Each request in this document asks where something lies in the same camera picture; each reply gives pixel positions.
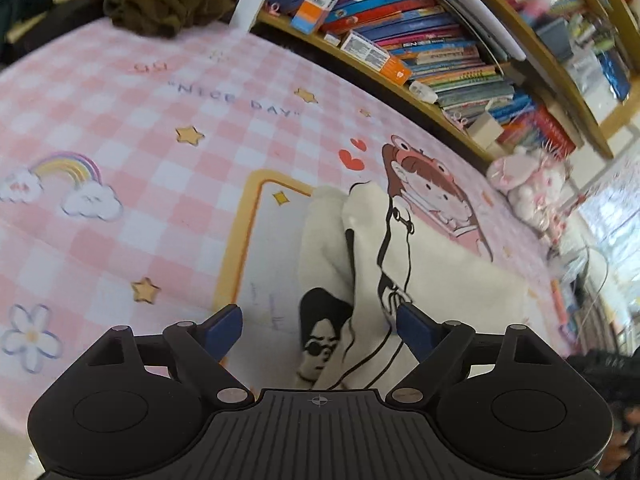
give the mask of pink checkered tablecloth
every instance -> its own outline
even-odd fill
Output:
[[[385,146],[403,142],[454,176],[482,233],[459,241],[527,278],[533,327],[564,349],[544,250],[484,178],[287,50],[223,25],[162,41],[99,21],[0,73],[0,96],[1,424],[24,431],[108,327],[159,333],[210,314],[252,172],[387,189]]]

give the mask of red heart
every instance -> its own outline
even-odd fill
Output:
[[[367,151],[367,145],[364,143],[364,140],[361,139],[351,139],[351,143],[358,148],[361,152]]]
[[[347,150],[340,150],[338,152],[338,156],[340,157],[340,160],[344,164],[344,167],[347,168],[348,170],[353,170],[353,171],[364,170],[363,160],[360,158],[353,158],[351,156],[351,153],[349,153]]]

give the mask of flower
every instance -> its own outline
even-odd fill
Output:
[[[47,331],[50,310],[44,305],[36,305],[27,312],[22,306],[11,307],[9,318],[12,330],[0,337],[0,348],[5,354],[19,355],[22,368],[30,374],[42,370],[43,357],[57,359],[62,355],[60,339]]]

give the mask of rainbow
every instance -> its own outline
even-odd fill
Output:
[[[102,184],[98,167],[80,153],[54,153],[31,166],[29,171],[40,179],[50,174],[66,173],[73,179],[76,187],[88,180],[95,180]]]

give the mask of star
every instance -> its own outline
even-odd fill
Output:
[[[178,142],[188,142],[191,146],[197,146],[200,140],[204,139],[204,135],[193,126],[176,128],[175,132],[178,134],[175,140]]]
[[[291,202],[291,200],[287,198],[287,195],[285,195],[283,191],[274,193],[273,197],[274,199],[276,199],[276,202],[278,203],[278,205],[283,205],[283,204],[286,204],[287,202]]]
[[[151,283],[151,280],[146,276],[139,282],[131,282],[131,288],[133,289],[133,301],[145,301],[151,304],[156,302],[156,296],[162,290],[159,286]]]
[[[308,92],[307,90],[303,89],[303,88],[298,88],[293,93],[294,93],[294,95],[297,95],[298,97],[300,97],[305,103],[316,103],[316,104],[318,104],[318,101],[316,100],[316,96],[313,95],[311,92]]]

